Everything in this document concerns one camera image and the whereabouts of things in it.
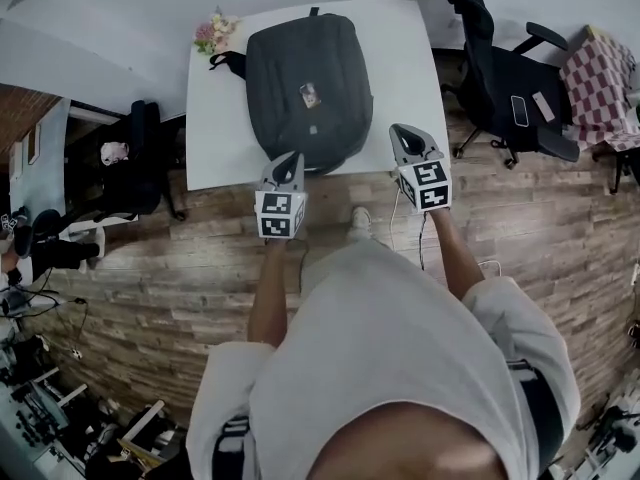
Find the black bag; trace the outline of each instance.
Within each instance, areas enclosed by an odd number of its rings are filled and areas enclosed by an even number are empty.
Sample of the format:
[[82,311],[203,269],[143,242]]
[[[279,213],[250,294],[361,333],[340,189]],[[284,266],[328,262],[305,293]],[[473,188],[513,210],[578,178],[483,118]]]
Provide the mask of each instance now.
[[269,159],[304,154],[308,172],[325,174],[367,139],[373,96],[353,23],[317,15],[253,34],[247,55],[214,55],[247,82],[251,125]]

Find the white sneaker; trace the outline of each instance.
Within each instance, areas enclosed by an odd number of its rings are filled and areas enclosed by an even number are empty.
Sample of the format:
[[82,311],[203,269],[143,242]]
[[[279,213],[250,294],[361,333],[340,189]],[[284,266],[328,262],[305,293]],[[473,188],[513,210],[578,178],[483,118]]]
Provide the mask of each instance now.
[[105,234],[103,227],[96,228],[96,236],[94,238],[94,243],[98,247],[100,247],[100,252],[96,257],[98,259],[104,258],[105,247],[107,245],[107,235]]
[[371,238],[371,215],[364,206],[356,206],[351,213],[351,229],[347,233],[350,241]]

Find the white cable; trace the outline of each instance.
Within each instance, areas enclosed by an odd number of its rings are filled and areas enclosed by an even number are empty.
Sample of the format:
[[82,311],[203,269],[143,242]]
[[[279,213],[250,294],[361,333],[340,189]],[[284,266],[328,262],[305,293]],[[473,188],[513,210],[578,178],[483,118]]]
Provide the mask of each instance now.
[[486,265],[487,263],[497,263],[498,264],[498,275],[500,277],[502,277],[502,265],[500,265],[500,262],[498,260],[481,261],[480,263],[478,263],[478,266]]
[[391,220],[389,221],[389,236],[391,237],[391,249],[396,251],[396,244],[393,241],[393,218],[396,216],[396,210],[398,209],[398,198],[400,197],[400,189],[396,192],[396,203],[393,205],[393,213],[391,214]]

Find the red and white checkered towel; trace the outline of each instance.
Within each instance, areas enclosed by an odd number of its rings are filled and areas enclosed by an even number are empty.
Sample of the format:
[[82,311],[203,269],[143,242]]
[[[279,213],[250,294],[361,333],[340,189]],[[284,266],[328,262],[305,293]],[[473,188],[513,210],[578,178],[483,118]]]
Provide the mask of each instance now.
[[573,113],[570,131],[580,149],[607,141],[617,151],[640,147],[640,128],[626,119],[625,94],[636,61],[626,47],[589,28],[589,37],[560,71]]

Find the flower bouquet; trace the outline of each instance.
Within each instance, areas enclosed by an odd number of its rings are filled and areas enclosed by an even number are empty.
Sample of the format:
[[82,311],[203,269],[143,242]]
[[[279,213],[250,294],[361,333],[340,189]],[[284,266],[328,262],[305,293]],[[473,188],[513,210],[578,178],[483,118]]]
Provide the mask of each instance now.
[[235,16],[225,16],[220,8],[216,9],[211,20],[196,29],[193,43],[199,53],[214,55],[226,52],[229,47],[229,37],[236,30],[240,20]]

